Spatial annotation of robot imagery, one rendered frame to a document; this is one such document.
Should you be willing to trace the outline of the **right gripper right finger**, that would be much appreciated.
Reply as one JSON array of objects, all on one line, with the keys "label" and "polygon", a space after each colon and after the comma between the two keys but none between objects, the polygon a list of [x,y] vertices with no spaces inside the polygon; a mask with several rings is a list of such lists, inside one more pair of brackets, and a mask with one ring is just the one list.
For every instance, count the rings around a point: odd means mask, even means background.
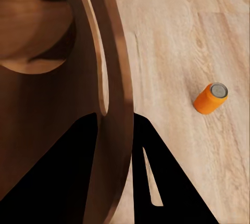
[{"label": "right gripper right finger", "polygon": [[[163,206],[151,203],[143,148]],[[132,176],[134,224],[219,224],[152,123],[136,113]]]}]

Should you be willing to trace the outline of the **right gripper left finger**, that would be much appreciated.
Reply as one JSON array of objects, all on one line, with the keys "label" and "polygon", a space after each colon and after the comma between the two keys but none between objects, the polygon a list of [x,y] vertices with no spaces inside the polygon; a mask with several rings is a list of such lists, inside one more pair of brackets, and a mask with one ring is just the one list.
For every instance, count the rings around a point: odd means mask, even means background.
[{"label": "right gripper left finger", "polygon": [[0,202],[0,224],[83,224],[98,132],[79,118]]}]

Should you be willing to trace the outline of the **trash can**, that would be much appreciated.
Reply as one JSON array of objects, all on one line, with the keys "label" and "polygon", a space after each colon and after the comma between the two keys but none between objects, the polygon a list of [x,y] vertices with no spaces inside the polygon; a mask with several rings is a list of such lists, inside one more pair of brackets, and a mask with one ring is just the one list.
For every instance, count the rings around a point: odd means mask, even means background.
[{"label": "trash can", "polygon": [[109,224],[132,157],[134,105],[116,0],[0,0],[0,202],[81,117],[98,132],[83,224]]}]

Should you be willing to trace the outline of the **can of soda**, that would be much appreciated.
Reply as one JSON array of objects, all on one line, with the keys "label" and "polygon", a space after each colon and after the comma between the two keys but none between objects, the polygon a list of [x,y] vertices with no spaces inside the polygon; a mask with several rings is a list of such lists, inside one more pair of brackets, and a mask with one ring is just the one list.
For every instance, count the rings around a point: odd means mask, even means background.
[{"label": "can of soda", "polygon": [[199,113],[208,115],[222,105],[227,98],[228,89],[224,84],[220,82],[211,83],[196,98],[194,107]]}]

